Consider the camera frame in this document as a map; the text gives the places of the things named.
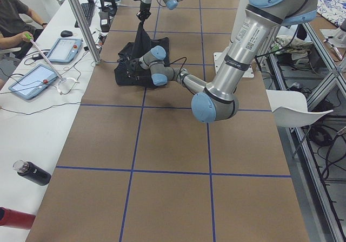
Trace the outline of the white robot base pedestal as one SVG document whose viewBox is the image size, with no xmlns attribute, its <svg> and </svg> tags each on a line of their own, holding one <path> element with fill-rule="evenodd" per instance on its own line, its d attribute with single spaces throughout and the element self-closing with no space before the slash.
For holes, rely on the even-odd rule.
<svg viewBox="0 0 346 242">
<path fill-rule="evenodd" d="M 229 65 L 229 66 L 233 66 L 234 68 L 244 72 L 242 77 L 254 78 L 254 76 L 255 76 L 251 65 L 245 71 L 245 70 L 243 70 L 243 67 L 241 66 L 241 64 L 239 64 L 236 61 L 234 61 L 227 54 L 227 52 L 222 52 L 222 53 L 216 52 L 216 53 L 214 53 L 214 66 L 215 66 L 215 72 L 216 73 L 221 69 L 222 63 L 225 63 L 226 65 Z"/>
</svg>

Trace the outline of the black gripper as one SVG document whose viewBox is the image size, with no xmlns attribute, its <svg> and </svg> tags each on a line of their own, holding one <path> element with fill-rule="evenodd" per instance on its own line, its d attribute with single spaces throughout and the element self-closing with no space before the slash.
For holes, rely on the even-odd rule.
<svg viewBox="0 0 346 242">
<path fill-rule="evenodd" d="M 144 2 L 140 3 L 139 12 L 136 14 L 136 16 L 141 22 L 144 22 L 151 15 L 150 8 L 151 8 L 150 3 L 149 4 Z"/>
<path fill-rule="evenodd" d="M 125 68 L 128 77 L 138 77 L 141 72 L 141 66 L 139 65 L 139 59 L 125 61 Z"/>
</svg>

